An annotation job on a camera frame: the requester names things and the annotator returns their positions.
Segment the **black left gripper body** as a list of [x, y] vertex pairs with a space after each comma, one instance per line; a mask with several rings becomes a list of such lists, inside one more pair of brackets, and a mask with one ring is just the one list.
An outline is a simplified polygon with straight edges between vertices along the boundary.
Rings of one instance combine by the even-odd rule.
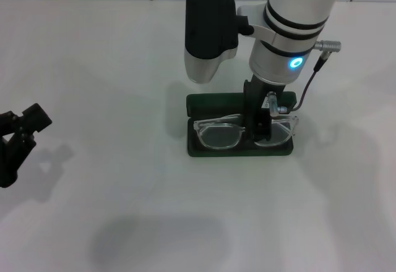
[[13, 135], [9, 141], [1, 140], [1, 188], [10, 187], [18, 178], [17, 171], [27, 159], [36, 141], [32, 135]]

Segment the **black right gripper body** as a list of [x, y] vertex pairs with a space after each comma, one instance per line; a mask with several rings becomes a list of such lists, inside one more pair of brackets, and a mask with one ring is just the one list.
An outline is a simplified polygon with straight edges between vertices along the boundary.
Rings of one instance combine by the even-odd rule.
[[245, 121], [263, 121], [264, 118], [271, 119], [269, 108], [262, 107], [264, 100], [270, 92], [274, 92], [279, 100], [284, 89], [284, 85], [272, 85], [258, 78], [246, 80], [244, 83]]

